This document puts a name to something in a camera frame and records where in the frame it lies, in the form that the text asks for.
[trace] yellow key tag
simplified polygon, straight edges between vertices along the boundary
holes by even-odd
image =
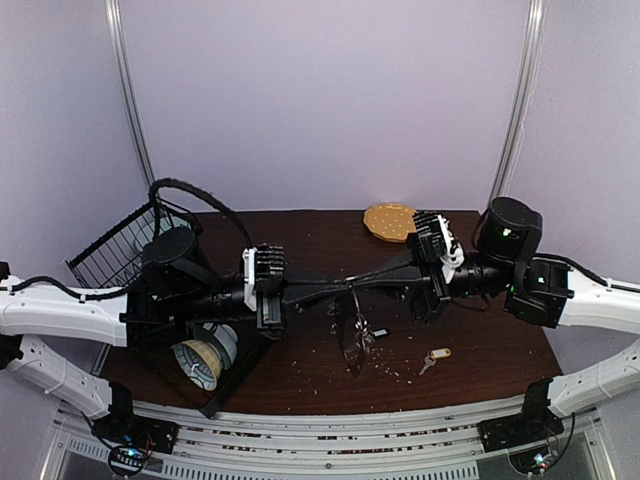
[[[440,360],[441,358],[447,358],[451,356],[451,350],[448,348],[438,348],[437,350],[431,350],[429,354],[434,360]]]

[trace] white wall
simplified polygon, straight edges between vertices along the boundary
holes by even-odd
[[[484,207],[527,0],[122,4],[158,177],[237,209]]]
[[[0,2],[0,259],[63,261],[144,202],[104,2]],[[95,345],[57,342],[87,366]],[[0,372],[0,478],[36,474],[57,403]]]
[[[640,3],[551,2],[535,96],[510,194],[544,217],[543,250],[640,283]],[[634,337],[559,329],[567,372]],[[622,479],[640,471],[640,391],[601,407]]]

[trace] metal key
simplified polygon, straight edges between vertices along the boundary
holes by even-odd
[[[431,354],[427,355],[426,357],[424,357],[424,367],[422,367],[422,370],[420,370],[420,373],[418,375],[422,375],[427,371],[429,367],[433,367],[435,364],[436,360],[431,357]]]

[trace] black dish rack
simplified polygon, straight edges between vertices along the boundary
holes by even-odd
[[[166,200],[158,200],[160,233],[178,226],[189,226],[196,235],[202,225],[195,215]],[[138,208],[93,242],[67,266],[81,287],[128,287],[141,271],[142,247],[151,242],[155,215],[151,202]]]

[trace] dark wood tabletop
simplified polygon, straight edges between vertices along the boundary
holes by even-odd
[[[375,269],[405,246],[381,241],[362,223],[363,212],[292,211],[241,214],[256,244],[279,243],[291,265],[345,277]],[[449,212],[465,249],[476,212]],[[242,237],[218,215],[202,215],[201,245],[214,268],[237,271]],[[353,378],[331,335],[332,317],[321,304],[289,317],[287,338],[276,343],[224,410],[256,414],[354,414],[436,408],[507,398],[542,377],[560,374],[539,327],[503,312],[504,299],[476,313],[449,306],[433,324],[414,324],[406,307],[363,295],[361,308],[374,329],[391,334],[374,343],[361,375]],[[238,328],[242,355],[256,334]],[[420,376],[425,355],[452,354]],[[171,351],[144,354],[113,348],[102,375],[129,387],[134,399],[200,408],[207,395],[179,370]]]

